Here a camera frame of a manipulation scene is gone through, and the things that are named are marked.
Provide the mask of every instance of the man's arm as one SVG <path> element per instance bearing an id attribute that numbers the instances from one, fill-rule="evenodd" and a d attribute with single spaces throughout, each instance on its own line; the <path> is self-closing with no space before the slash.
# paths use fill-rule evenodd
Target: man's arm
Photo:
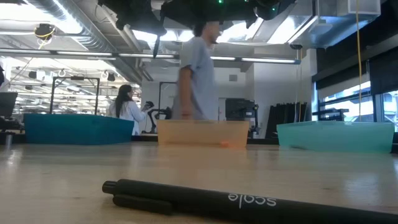
<path id="1" fill-rule="evenodd" d="M 192 119 L 191 78 L 192 70 L 189 67 L 180 69 L 180 104 L 182 119 Z"/>

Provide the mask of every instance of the window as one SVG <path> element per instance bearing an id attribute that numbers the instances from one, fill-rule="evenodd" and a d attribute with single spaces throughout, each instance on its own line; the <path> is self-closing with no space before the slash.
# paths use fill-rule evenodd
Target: window
<path id="1" fill-rule="evenodd" d="M 359 85 L 343 90 L 334 95 L 323 99 L 321 110 L 346 109 L 344 121 L 351 122 L 373 122 L 373 98 L 370 95 L 371 82 L 365 82 L 361 85 L 361 119 L 359 118 Z"/>
<path id="2" fill-rule="evenodd" d="M 383 94 L 384 122 L 394 123 L 398 132 L 398 91 Z"/>

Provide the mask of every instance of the woman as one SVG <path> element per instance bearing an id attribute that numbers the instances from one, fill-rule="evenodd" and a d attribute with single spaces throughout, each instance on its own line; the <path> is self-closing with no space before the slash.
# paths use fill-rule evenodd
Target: woman
<path id="1" fill-rule="evenodd" d="M 145 120 L 146 114 L 144 107 L 142 111 L 138 108 L 136 102 L 132 100 L 133 90 L 130 85 L 122 85 L 119 88 L 118 97 L 109 106 L 107 116 L 120 118 L 134 122 L 132 135 L 139 135 L 138 122 Z"/>

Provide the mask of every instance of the wooden table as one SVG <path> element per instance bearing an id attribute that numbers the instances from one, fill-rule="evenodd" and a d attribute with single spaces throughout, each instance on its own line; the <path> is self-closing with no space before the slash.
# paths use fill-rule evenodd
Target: wooden table
<path id="1" fill-rule="evenodd" d="M 0 146 L 0 222 L 220 223 L 117 207 L 105 180 L 136 179 L 398 214 L 398 157 L 248 149 Z"/>

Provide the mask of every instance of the exposed ductwork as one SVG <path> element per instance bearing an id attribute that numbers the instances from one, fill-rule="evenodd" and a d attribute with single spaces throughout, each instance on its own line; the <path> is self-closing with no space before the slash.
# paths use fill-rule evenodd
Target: exposed ductwork
<path id="1" fill-rule="evenodd" d="M 81 37 L 72 37 L 87 50 L 93 52 L 116 52 L 116 48 L 92 23 L 90 18 L 72 0 L 23 0 L 27 4 L 35 6 L 42 12 L 52 15 L 64 26 L 60 27 L 64 32 L 77 32 Z M 135 59 L 127 62 L 126 59 L 117 58 L 110 61 L 120 74 L 128 81 L 141 84 L 141 68 L 132 67 Z"/>

